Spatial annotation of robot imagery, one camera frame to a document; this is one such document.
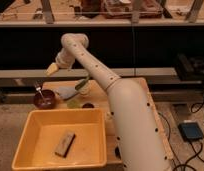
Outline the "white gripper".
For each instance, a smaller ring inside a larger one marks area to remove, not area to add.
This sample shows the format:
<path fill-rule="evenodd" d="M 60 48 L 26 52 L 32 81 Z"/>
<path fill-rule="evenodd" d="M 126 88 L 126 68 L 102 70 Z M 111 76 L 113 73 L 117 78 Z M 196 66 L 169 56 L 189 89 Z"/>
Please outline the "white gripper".
<path fill-rule="evenodd" d="M 58 71 L 58 67 L 61 69 L 71 69 L 75 63 L 75 58 L 67 52 L 64 48 L 57 54 L 55 58 L 56 63 L 51 63 L 46 70 L 46 75 L 50 76 Z"/>

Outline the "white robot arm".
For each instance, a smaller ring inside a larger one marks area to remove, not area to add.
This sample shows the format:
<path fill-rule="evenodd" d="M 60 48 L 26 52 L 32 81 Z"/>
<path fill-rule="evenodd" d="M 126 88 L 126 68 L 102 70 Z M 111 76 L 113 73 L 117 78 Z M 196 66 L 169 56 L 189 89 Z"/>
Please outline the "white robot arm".
<path fill-rule="evenodd" d="M 85 34 L 61 37 L 57 68 L 77 60 L 107 93 L 124 171 L 172 171 L 147 92 L 134 80 L 123 79 L 87 51 Z"/>

